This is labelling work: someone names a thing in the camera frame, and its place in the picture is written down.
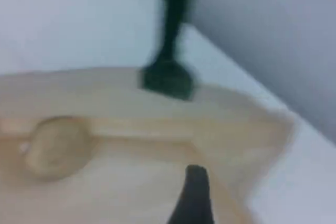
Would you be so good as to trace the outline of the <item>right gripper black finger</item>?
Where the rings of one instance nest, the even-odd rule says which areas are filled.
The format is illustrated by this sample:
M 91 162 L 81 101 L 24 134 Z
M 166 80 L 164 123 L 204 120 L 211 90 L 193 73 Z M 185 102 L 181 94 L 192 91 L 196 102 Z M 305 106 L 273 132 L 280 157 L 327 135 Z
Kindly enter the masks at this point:
M 207 170 L 188 165 L 185 180 L 168 224 L 214 224 Z

